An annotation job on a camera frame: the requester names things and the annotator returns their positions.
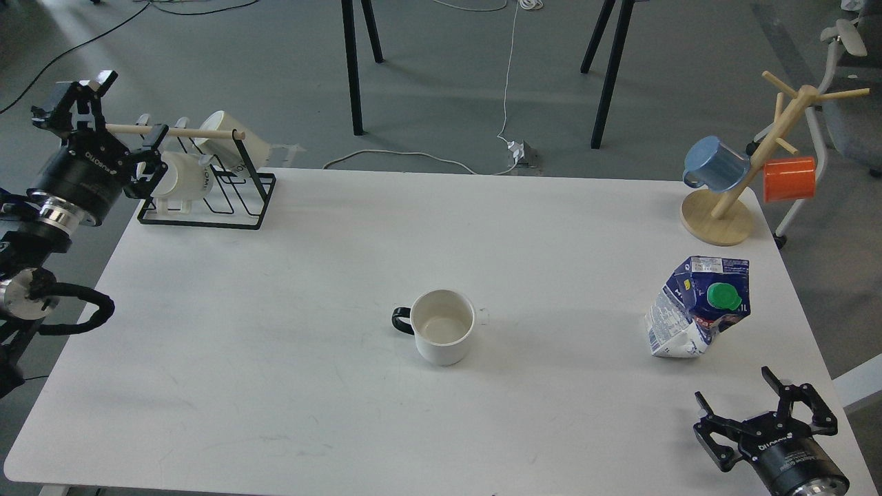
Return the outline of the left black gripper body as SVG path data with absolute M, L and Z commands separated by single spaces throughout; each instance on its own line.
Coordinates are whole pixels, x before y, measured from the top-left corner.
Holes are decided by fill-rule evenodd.
M 100 226 L 132 175 L 120 164 L 129 153 L 112 133 L 75 131 L 42 167 L 28 188 L 28 198 L 60 198 L 85 211 L 87 224 Z

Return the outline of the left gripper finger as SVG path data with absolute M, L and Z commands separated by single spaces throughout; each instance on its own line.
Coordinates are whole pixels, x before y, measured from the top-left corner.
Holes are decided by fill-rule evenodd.
M 167 172 L 167 164 L 161 159 L 160 144 L 168 133 L 168 125 L 154 125 L 146 135 L 142 147 L 123 157 L 123 171 L 129 182 L 123 192 L 132 200 L 152 198 L 156 186 Z
M 101 98 L 118 78 L 116 70 L 102 70 L 91 81 L 58 82 L 43 106 L 31 107 L 32 125 L 56 135 L 61 149 L 76 145 L 119 148 L 119 140 L 107 130 L 101 105 Z

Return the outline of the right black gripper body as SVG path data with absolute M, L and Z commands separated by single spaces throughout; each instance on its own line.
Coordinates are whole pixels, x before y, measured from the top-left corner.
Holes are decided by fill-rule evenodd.
M 766 413 L 747 421 L 741 455 L 771 495 L 844 495 L 850 480 L 798 420 Z

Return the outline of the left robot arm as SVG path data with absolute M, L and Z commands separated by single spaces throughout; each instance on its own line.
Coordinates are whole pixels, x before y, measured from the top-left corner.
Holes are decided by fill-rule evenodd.
M 46 260 L 68 251 L 80 226 L 100 226 L 120 195 L 148 200 L 166 175 L 158 146 L 168 126 L 148 129 L 133 151 L 108 129 L 101 99 L 117 76 L 57 83 L 32 108 L 32 124 L 61 144 L 25 194 L 2 192 L 2 219 L 18 223 L 2 238 L 2 395 L 25 384 L 18 363 L 35 335 L 80 335 L 114 313 L 109 296 L 60 282 Z

